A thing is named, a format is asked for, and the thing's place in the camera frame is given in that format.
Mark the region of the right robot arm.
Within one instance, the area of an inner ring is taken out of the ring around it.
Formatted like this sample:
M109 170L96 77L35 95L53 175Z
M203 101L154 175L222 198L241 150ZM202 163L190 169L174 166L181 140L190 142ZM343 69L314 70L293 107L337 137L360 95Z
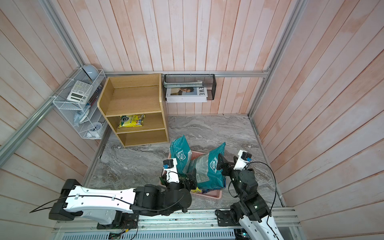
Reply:
M282 240L284 237L272 215L272 208L258 192L258 182L251 165L252 155L240 151L233 165L222 154L218 156L217 170L230 178L239 199L227 211L216 210L215 215L220 227L237 227L234 230L236 240Z

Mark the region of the teal orange bag front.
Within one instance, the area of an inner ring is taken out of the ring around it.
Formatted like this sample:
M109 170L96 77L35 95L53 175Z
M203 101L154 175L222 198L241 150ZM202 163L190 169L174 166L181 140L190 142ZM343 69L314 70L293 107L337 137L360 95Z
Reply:
M222 170L217 170L219 154L225 154L226 143L222 143L208 154L190 162L188 173L196 171L197 188L200 190L221 190L226 186Z

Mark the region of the teal orange bag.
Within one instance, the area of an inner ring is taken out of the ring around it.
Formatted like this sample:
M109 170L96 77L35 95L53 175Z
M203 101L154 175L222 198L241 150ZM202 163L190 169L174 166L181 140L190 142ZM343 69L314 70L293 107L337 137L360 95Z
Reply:
M225 154L226 143L222 143L208 154L190 162L188 173L196 171L197 188L200 190L221 190L226 186L222 170L217 170L219 154Z
M185 136L172 141L170 153L171 158L175 158L177 160L178 173L180 175L186 175L192 159L192 151Z

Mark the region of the yellow fertilizer bag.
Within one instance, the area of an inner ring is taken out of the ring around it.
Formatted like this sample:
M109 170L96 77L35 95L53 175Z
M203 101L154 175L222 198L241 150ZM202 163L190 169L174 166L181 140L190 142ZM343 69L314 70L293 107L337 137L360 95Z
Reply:
M141 127L145 114L121 116L118 128Z
M191 190L191 193L195 193L195 194L202 194L202 193L203 193L203 191L202 191L202 190L200 190L199 188L196 188L196 189L194 189L194 190Z

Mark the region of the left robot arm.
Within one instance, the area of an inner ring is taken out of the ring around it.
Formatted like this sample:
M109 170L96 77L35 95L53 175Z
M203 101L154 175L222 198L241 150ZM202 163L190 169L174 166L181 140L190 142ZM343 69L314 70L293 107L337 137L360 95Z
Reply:
M49 219L72 221L81 217L111 225L118 214L153 217L176 211L185 213L192 204L191 191L197 188L197 180L193 174L175 177L175 173L167 172L165 188L147 184L125 190L89 189L75 179L68 179L49 212Z

